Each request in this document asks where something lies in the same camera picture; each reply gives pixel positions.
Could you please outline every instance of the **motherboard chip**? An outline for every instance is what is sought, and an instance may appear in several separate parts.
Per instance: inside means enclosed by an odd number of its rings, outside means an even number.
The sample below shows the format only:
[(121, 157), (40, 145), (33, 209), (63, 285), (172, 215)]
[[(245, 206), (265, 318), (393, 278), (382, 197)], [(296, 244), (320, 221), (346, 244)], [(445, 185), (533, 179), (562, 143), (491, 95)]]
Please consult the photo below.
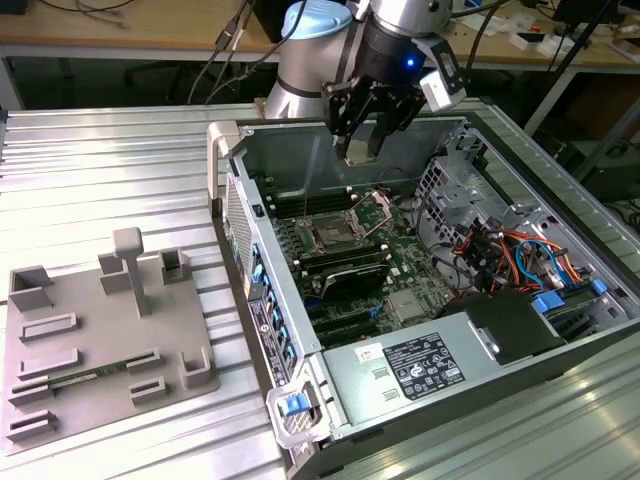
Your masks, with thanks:
[(424, 315), (424, 309), (411, 290), (400, 290), (389, 295), (389, 305), (400, 323)]
[(341, 217), (315, 218), (313, 220), (313, 228), (318, 234), (318, 239), (327, 246), (356, 241), (351, 227)]

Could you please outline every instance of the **3d printed holder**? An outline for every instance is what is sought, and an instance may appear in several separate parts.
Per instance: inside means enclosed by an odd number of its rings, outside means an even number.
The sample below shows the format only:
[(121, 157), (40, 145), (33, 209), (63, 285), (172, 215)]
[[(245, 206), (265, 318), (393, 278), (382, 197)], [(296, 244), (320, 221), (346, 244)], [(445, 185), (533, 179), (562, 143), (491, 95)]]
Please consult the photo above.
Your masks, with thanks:
[[(188, 258), (167, 249), (139, 261), (138, 228), (114, 231), (113, 245), (99, 270), (54, 279), (42, 266), (11, 272), (0, 415), (7, 453), (219, 387)], [(91, 415), (77, 415), (85, 409)]]

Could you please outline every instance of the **aluminum profile table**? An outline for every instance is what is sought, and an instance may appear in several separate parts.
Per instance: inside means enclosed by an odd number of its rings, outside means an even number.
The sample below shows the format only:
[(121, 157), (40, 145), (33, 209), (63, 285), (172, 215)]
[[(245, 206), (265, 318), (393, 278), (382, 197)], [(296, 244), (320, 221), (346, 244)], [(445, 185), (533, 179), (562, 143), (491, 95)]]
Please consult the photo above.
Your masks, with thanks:
[[(458, 109), (479, 115), (640, 272), (637, 237), (528, 144), (508, 117), (473, 99)], [(148, 254), (182, 247), (192, 259), (221, 370), (217, 392), (0, 458), (0, 476), (284, 478), (206, 205), (207, 126), (255, 117), (251, 105), (233, 105), (15, 112), (6, 129), (0, 122), (0, 322), (10, 268), (42, 263), (54, 275), (92, 268), (95, 255), (111, 248), (113, 228), (136, 225)], [(526, 203), (530, 193), (492, 155), (488, 170), (515, 201)], [(640, 478), (638, 372), (636, 335), (562, 378), (334, 477)], [(598, 459), (598, 475), (590, 477), (585, 472)]]
[[(284, 478), (207, 210), (206, 128), (252, 115), (250, 105), (9, 115), (0, 301), (10, 268), (42, 263), (53, 275), (91, 268), (110, 250), (112, 229), (138, 226), (148, 254), (179, 246), (191, 258), (221, 387), (0, 458), (0, 477)], [(0, 304), (2, 336), (6, 308)]]

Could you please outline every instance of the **wooden table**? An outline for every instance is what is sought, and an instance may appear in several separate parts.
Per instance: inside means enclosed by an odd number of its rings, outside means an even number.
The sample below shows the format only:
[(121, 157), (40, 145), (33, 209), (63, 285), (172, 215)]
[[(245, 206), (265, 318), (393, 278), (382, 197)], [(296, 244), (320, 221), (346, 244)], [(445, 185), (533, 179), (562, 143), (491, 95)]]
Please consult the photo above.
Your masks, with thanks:
[[(74, 5), (70, 0), (50, 1), (61, 6)], [(31, 0), (26, 15), (0, 16), (0, 60), (5, 66), (0, 68), (0, 105), (12, 110), (22, 108), (11, 72), (6, 68), (7, 57), (204, 61), (238, 3), (239, 0), (136, 0), (120, 9), (123, 21), (128, 24), (128, 28), (123, 29)], [(509, 17), (515, 13), (534, 15), (542, 32), (553, 31), (554, 22), (534, 9), (522, 7), (516, 0), (501, 8), (497, 15)], [(475, 34), (462, 24), (445, 34), (461, 63), (466, 61)], [(610, 34), (603, 36), (596, 32), (593, 45), (578, 55), (557, 88), (543, 102), (540, 121), (578, 72), (640, 73), (638, 65), (607, 45), (610, 39)], [(234, 60), (256, 60), (271, 46), (259, 22), (253, 18)], [(217, 60), (226, 58), (227, 54), (223, 53)], [(269, 60), (278, 61), (277, 53)], [(474, 68), (546, 70), (549, 61), (537, 52), (517, 49), (508, 42), (508, 34), (485, 35)]]

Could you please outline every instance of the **power supply label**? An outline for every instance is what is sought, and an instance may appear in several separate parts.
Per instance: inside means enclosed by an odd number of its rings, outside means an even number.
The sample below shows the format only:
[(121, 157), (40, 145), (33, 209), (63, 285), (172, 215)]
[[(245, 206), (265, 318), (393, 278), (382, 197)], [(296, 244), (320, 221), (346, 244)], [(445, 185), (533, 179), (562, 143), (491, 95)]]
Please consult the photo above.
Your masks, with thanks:
[(465, 379), (437, 332), (385, 348), (384, 356), (409, 400), (418, 400)]

